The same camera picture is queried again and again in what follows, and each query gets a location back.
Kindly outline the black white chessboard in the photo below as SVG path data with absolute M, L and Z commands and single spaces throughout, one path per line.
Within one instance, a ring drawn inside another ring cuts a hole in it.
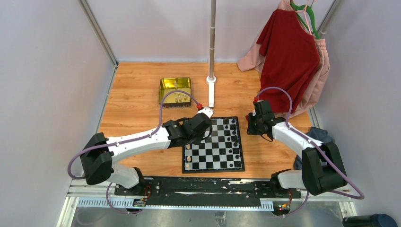
M 182 173 L 245 171 L 238 117 L 213 117 L 211 121 L 212 133 L 206 131 L 206 139 L 201 144 L 191 144 L 192 150 L 188 151 L 183 148 Z M 236 125 L 236 135 L 232 135 L 231 124 Z M 190 165 L 189 169 L 185 168 L 186 164 Z

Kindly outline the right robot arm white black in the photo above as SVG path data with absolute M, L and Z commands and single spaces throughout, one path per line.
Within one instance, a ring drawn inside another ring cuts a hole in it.
M 249 135 L 266 135 L 284 143 L 302 160 L 301 170 L 281 170 L 272 174 L 270 191 L 283 197 L 289 189 L 306 190 L 319 195 L 346 186 L 346 171 L 338 146 L 321 142 L 297 130 L 285 118 L 275 117 L 268 101 L 254 102 L 254 112 L 247 115 Z

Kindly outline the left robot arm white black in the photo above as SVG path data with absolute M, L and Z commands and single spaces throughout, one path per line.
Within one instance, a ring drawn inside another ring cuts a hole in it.
M 185 147 L 199 144 L 206 131 L 211 130 L 213 110 L 201 108 L 192 118 L 169 120 L 148 131 L 121 137 L 105 137 L 96 133 L 87 142 L 79 156 L 86 183 L 103 182 L 119 184 L 133 195 L 144 192 L 143 175 L 136 167 L 126 167 L 119 162 L 148 151 Z

